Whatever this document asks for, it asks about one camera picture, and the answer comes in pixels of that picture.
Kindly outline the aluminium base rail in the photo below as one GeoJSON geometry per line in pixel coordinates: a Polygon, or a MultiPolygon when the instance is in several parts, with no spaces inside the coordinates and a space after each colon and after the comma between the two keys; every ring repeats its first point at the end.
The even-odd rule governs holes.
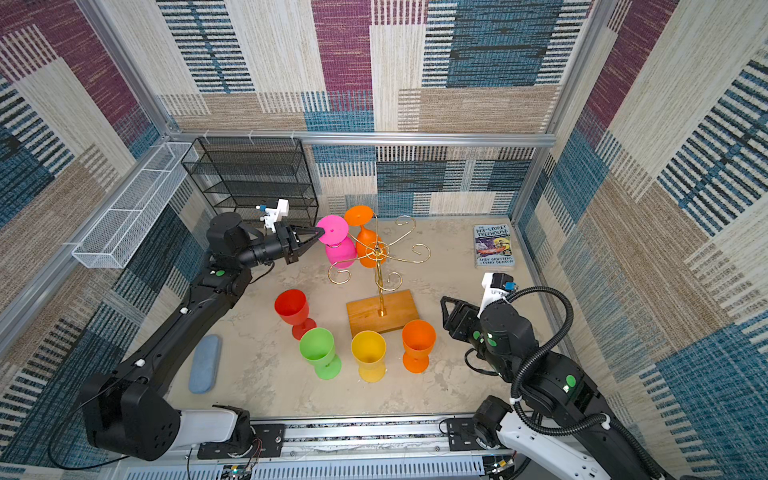
{"type": "Polygon", "coordinates": [[[447,433],[468,414],[257,419],[285,427],[281,451],[246,460],[199,460],[181,447],[153,462],[123,460],[101,479],[559,479],[506,448],[464,449],[447,433]]]}

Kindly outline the blue sponge pad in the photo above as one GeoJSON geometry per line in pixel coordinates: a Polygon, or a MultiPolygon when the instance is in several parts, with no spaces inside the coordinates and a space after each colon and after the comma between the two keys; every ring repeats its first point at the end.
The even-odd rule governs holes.
{"type": "Polygon", "coordinates": [[[215,386],[222,350],[218,335],[207,335],[197,345],[188,382],[192,394],[205,394],[215,386]]]}

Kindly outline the red plastic wine glass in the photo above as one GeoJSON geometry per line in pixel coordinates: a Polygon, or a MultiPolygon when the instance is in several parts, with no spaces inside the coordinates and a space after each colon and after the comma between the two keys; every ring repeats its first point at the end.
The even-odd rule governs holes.
{"type": "Polygon", "coordinates": [[[278,316],[292,327],[292,336],[300,340],[317,323],[309,316],[310,308],[304,292],[291,289],[282,292],[274,302],[278,316]]]}

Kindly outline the yellow plastic wine glass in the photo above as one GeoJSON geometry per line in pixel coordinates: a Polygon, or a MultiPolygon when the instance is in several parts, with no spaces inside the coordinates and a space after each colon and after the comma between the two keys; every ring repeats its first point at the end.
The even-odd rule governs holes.
{"type": "Polygon", "coordinates": [[[358,373],[368,383],[380,381],[386,374],[386,340],[375,331],[361,331],[351,342],[351,351],[358,364],[358,373]]]}

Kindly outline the wooden rack base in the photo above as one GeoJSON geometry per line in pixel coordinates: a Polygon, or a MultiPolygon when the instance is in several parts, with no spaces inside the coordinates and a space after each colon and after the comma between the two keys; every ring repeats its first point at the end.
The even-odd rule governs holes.
{"type": "Polygon", "coordinates": [[[399,330],[421,319],[410,290],[349,302],[346,309],[352,337],[362,331],[383,334],[399,330]]]}

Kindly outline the green plastic wine glass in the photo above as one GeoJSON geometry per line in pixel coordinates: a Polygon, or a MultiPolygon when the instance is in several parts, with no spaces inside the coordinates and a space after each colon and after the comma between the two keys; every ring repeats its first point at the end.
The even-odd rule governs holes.
{"type": "Polygon", "coordinates": [[[322,380],[331,380],[341,372],[334,336],[325,328],[316,327],[305,333],[299,341],[299,352],[322,380]]]}

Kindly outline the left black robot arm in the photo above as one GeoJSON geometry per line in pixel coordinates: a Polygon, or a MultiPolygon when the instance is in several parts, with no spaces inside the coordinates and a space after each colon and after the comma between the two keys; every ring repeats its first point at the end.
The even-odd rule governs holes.
{"type": "Polygon", "coordinates": [[[208,429],[203,417],[175,409],[164,396],[200,340],[240,300],[252,282],[252,268],[294,263],[324,233],[321,227],[284,221],[274,228],[264,235],[235,212],[211,220],[201,271],[179,306],[128,359],[108,374],[91,375],[81,387],[78,400],[91,446],[153,461],[190,443],[194,429],[200,429],[204,443],[250,445],[247,411],[215,407],[213,413],[223,419],[208,429]]]}

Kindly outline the white mesh basket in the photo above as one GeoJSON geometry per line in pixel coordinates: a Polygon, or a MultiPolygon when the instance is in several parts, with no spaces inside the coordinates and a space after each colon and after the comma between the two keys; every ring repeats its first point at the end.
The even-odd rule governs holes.
{"type": "Polygon", "coordinates": [[[154,151],[124,190],[77,244],[72,257],[88,269],[123,269],[130,262],[186,176],[185,142],[154,151]]]}

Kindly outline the orange back wine glass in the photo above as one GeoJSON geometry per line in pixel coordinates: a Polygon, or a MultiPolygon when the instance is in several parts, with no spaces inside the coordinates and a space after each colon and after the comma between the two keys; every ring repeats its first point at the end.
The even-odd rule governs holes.
{"type": "Polygon", "coordinates": [[[357,258],[363,267],[369,269],[377,266],[378,256],[374,252],[374,247],[376,242],[380,240],[380,237],[373,230],[366,227],[374,216],[373,209],[366,205],[354,206],[344,215],[344,219],[350,227],[360,228],[355,240],[357,258]]]}

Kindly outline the orange front wine glass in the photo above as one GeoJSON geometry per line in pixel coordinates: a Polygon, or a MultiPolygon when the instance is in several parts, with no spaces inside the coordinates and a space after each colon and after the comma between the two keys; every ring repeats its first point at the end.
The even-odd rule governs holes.
{"type": "Polygon", "coordinates": [[[434,327],[423,320],[408,322],[402,330],[403,365],[411,373],[423,373],[429,366],[429,354],[436,342],[434,327]]]}

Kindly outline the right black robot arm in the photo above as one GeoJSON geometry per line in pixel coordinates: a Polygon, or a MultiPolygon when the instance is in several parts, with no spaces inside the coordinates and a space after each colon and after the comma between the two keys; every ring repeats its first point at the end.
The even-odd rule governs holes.
{"type": "Polygon", "coordinates": [[[668,479],[668,473],[611,410],[596,383],[571,358],[555,352],[574,319],[560,291],[533,286],[511,292],[488,288],[483,307],[444,296],[443,327],[468,343],[509,384],[506,400],[488,396],[474,416],[486,448],[515,450],[559,479],[668,479]],[[564,307],[560,329],[538,343],[530,321],[514,307],[532,294],[564,307]]]}

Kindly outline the pink plastic wine glass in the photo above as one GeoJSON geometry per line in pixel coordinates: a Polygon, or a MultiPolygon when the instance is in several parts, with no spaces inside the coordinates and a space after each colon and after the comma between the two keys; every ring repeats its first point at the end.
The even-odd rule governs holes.
{"type": "Polygon", "coordinates": [[[351,266],[357,259],[354,241],[349,237],[347,221],[338,215],[327,215],[318,223],[324,230],[319,241],[324,245],[330,264],[338,269],[351,266]]]}

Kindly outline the orange wine glass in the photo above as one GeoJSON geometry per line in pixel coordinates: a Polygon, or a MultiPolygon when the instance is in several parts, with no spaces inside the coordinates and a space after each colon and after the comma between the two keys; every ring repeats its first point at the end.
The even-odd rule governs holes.
{"type": "Polygon", "coordinates": [[[403,365],[411,373],[423,373],[429,366],[429,354],[436,342],[434,327],[423,320],[408,322],[402,330],[403,365]]]}
{"type": "Polygon", "coordinates": [[[366,205],[354,206],[344,215],[344,219],[350,227],[360,228],[355,240],[357,258],[363,267],[369,269],[377,266],[378,256],[374,252],[374,247],[376,242],[380,240],[380,237],[373,230],[366,227],[374,216],[373,209],[366,205]]]}

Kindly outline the paperback book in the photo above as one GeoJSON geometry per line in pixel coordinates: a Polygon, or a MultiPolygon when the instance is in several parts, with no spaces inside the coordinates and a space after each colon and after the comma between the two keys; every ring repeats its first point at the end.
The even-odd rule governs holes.
{"type": "Polygon", "coordinates": [[[511,230],[506,224],[483,224],[473,227],[475,265],[478,268],[513,267],[511,230]]]}

